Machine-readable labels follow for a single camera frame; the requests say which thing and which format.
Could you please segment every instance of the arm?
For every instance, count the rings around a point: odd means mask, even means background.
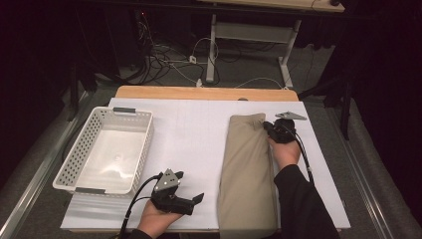
[[[129,239],[155,239],[180,217],[181,214],[165,213],[156,209],[148,200],[143,208],[139,225],[132,231]]]
[[[279,189],[283,238],[339,238],[317,189],[297,166],[301,155],[298,144],[269,142],[281,170],[274,181]]]

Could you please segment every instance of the white tabletop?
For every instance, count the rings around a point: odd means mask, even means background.
[[[275,114],[293,112],[308,117],[301,102],[240,102],[198,100],[111,100],[110,107],[136,108],[153,113],[155,132],[144,166],[141,182],[171,168],[184,171],[176,195],[192,198],[204,192],[203,201],[195,206],[192,216],[184,216],[169,231],[218,230],[217,197],[229,118],[232,115],[266,114],[274,121]],[[309,120],[296,120],[296,128],[304,142],[318,190],[336,228],[350,224],[334,182],[319,148]],[[306,178],[304,161],[299,166]],[[153,182],[140,196],[149,196]],[[120,228],[131,199],[74,195],[61,228],[73,231],[116,231]],[[137,226],[145,201],[137,202],[127,224]]]

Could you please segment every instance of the hand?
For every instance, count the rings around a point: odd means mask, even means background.
[[[296,141],[288,143],[276,143],[270,137],[268,142],[273,148],[273,157],[276,163],[279,165],[279,169],[282,170],[287,165],[298,164],[301,156],[301,149]]]
[[[143,208],[137,229],[148,234],[152,239],[155,239],[164,233],[171,223],[182,216],[183,215],[177,213],[165,213],[160,211],[155,208],[150,200],[148,200]]]

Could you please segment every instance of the wooden board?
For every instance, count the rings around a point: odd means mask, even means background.
[[[229,88],[136,87],[122,86],[117,98],[223,100],[246,99],[254,102],[298,102],[298,95],[291,90],[258,90]]]

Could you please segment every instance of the khaki cloth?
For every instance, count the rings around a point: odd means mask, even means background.
[[[232,116],[218,196],[221,239],[258,239],[278,228],[265,114]]]

